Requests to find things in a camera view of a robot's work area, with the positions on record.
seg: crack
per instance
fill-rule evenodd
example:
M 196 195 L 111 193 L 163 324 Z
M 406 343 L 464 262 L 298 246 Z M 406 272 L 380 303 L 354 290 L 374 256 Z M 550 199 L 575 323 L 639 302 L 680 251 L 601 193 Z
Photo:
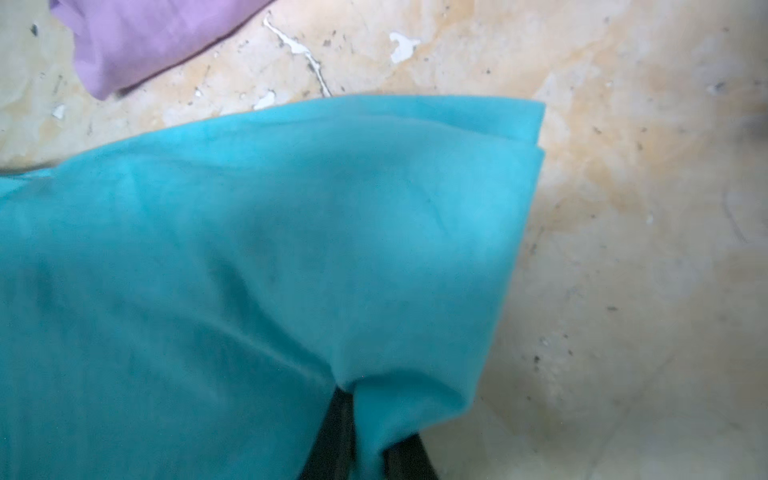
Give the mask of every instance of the crack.
M 333 95 L 331 95 L 330 90 L 328 90 L 328 85 L 326 85 L 326 81 L 323 79 L 323 74 L 320 73 L 320 67 L 321 67 L 320 62 L 318 62 L 315 59 L 315 57 L 312 55 L 312 52 L 307 47 L 300 44 L 298 41 L 282 33 L 277 28 L 274 28 L 267 17 L 264 17 L 264 21 L 262 22 L 262 25 L 264 25 L 269 30 L 274 32 L 274 34 L 277 35 L 277 37 L 284 44 L 288 45 L 290 47 L 290 52 L 292 54 L 304 55 L 304 57 L 306 57 L 306 60 L 310 63 L 310 67 L 312 68 L 312 71 L 315 73 L 315 76 L 317 77 L 317 81 L 320 83 L 320 90 L 323 93 L 323 97 L 332 97 Z
M 616 436 L 619 429 L 624 425 L 624 423 L 627 421 L 627 418 L 629 417 L 630 412 L 632 412 L 632 409 L 643 399 L 646 392 L 654 385 L 656 380 L 661 376 L 662 373 L 664 373 L 664 370 L 667 369 L 667 367 L 672 363 L 672 360 L 674 360 L 675 354 L 670 354 L 666 360 L 664 360 L 664 363 L 656 367 L 656 369 L 651 373 L 650 376 L 648 376 L 643 384 L 641 385 L 640 389 L 632 395 L 632 397 L 629 399 L 629 402 L 627 403 L 627 406 L 624 407 L 624 411 L 619 416 L 618 420 L 614 422 L 613 426 L 611 426 L 611 429 L 608 431 L 608 434 L 605 436 L 605 439 L 600 444 L 600 448 L 598 449 L 598 452 L 592 457 L 592 460 L 589 462 L 589 466 L 587 467 L 587 472 L 584 474 L 584 480 L 592 480 L 594 476 L 594 471 L 597 470 L 598 465 L 600 465 L 600 461 L 603 459 L 603 456 L 605 455 L 605 451 L 608 448 L 608 445 L 611 443 L 611 440 Z
M 733 234 L 736 235 L 736 238 L 741 240 L 741 243 L 749 243 L 746 241 L 744 232 L 742 232 L 741 229 L 739 228 L 739 224 L 736 223 L 736 219 L 733 218 L 733 214 L 730 212 L 730 208 L 728 208 L 728 189 L 727 188 L 723 190 L 723 198 L 720 201 L 720 206 L 723 208 L 723 213 L 725 214 L 725 218 L 728 219 L 728 222 L 730 223 L 730 229 L 733 230 Z

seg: purple fabric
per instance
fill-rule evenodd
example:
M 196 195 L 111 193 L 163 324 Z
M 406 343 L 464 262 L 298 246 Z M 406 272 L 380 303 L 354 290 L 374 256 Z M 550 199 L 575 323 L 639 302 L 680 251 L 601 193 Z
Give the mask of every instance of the purple fabric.
M 74 68 L 99 100 L 190 57 L 272 0 L 49 0 L 74 32 Z

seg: white paint chip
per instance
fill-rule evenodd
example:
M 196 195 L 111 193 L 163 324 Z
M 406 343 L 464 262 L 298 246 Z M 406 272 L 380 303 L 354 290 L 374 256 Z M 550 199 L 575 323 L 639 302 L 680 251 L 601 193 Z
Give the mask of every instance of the white paint chip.
M 56 105 L 56 107 L 51 112 L 51 115 L 56 118 L 56 120 L 64 120 L 64 112 L 67 111 L 67 106 L 64 104 Z
M 259 99 L 258 102 L 253 106 L 254 110 L 261 110 L 263 108 L 271 107 L 275 104 L 275 92 L 272 90 L 269 90 L 266 95 L 264 95 L 262 98 Z
M 416 50 L 416 45 L 422 43 L 417 38 L 408 38 L 405 35 L 401 35 L 396 31 L 389 34 L 389 40 L 396 41 L 397 47 L 392 55 L 389 57 L 392 59 L 392 63 L 400 63 L 401 61 L 408 60 L 413 56 L 413 52 Z
M 262 22 L 262 25 L 264 25 L 269 30 L 271 30 L 275 35 L 277 35 L 277 37 L 280 40 L 282 40 L 284 44 L 288 45 L 290 47 L 290 52 L 292 54 L 304 55 L 304 57 L 306 57 L 306 60 L 310 63 L 310 67 L 312 68 L 312 71 L 315 72 L 317 81 L 320 83 L 320 90 L 323 93 L 323 97 L 331 97 L 332 96 L 331 91 L 328 90 L 328 85 L 326 85 L 326 81 L 323 79 L 323 74 L 320 73 L 320 62 L 318 62 L 315 59 L 315 57 L 312 55 L 312 52 L 307 47 L 300 44 L 298 41 L 282 33 L 277 28 L 274 28 L 267 17 L 264 17 L 264 21 Z

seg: teal cloth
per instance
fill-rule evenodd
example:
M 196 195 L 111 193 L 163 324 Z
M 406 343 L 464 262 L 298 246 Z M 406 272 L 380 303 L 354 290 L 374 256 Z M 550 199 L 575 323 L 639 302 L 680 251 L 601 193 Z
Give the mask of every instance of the teal cloth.
M 465 411 L 543 105 L 357 96 L 0 181 L 0 478 L 294 480 L 335 385 L 358 478 Z

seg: dark object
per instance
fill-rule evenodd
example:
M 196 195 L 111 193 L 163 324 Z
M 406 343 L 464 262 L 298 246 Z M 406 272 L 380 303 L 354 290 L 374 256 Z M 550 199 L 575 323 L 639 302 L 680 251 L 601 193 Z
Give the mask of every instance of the dark object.
M 355 460 L 353 397 L 340 388 L 331 398 L 299 480 L 347 480 Z M 421 437 L 411 435 L 384 451 L 387 480 L 438 480 Z
M 387 480 L 438 480 L 418 434 L 384 451 L 384 473 Z
M 299 480 L 347 480 L 354 459 L 352 396 L 336 387 Z

